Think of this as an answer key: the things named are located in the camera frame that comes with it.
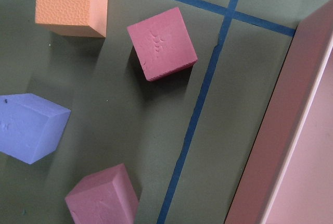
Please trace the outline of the crimson foam block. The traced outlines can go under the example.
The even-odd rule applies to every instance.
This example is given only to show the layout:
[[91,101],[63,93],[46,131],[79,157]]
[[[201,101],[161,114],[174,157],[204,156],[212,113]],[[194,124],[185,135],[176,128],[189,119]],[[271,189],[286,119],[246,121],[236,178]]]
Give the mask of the crimson foam block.
[[197,54],[178,7],[127,27],[147,81],[193,66]]

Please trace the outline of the red plastic bin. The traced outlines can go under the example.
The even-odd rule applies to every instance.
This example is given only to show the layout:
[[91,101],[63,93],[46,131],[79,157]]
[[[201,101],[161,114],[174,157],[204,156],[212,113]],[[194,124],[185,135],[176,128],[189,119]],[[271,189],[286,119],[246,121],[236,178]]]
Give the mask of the red plastic bin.
[[226,223],[265,223],[332,51],[332,1],[297,26]]

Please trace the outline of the purple foam block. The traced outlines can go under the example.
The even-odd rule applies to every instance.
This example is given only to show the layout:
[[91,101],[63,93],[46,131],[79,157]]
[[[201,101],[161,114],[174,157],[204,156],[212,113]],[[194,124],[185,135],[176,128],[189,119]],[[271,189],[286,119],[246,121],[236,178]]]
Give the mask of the purple foam block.
[[32,93],[1,96],[1,152],[33,164],[56,150],[71,110]]

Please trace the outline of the dark red foam block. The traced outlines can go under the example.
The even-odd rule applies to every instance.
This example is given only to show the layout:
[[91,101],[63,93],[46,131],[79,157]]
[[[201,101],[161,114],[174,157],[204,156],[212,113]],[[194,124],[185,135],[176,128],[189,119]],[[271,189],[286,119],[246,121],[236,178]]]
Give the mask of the dark red foam block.
[[124,164],[84,177],[65,201],[75,223],[134,223],[138,208]]

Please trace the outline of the orange foam block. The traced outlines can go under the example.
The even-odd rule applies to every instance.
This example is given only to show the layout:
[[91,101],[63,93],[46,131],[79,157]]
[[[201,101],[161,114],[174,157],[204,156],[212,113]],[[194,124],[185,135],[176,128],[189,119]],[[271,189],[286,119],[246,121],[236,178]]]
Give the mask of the orange foam block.
[[64,36],[105,38],[108,0],[36,0],[35,23]]

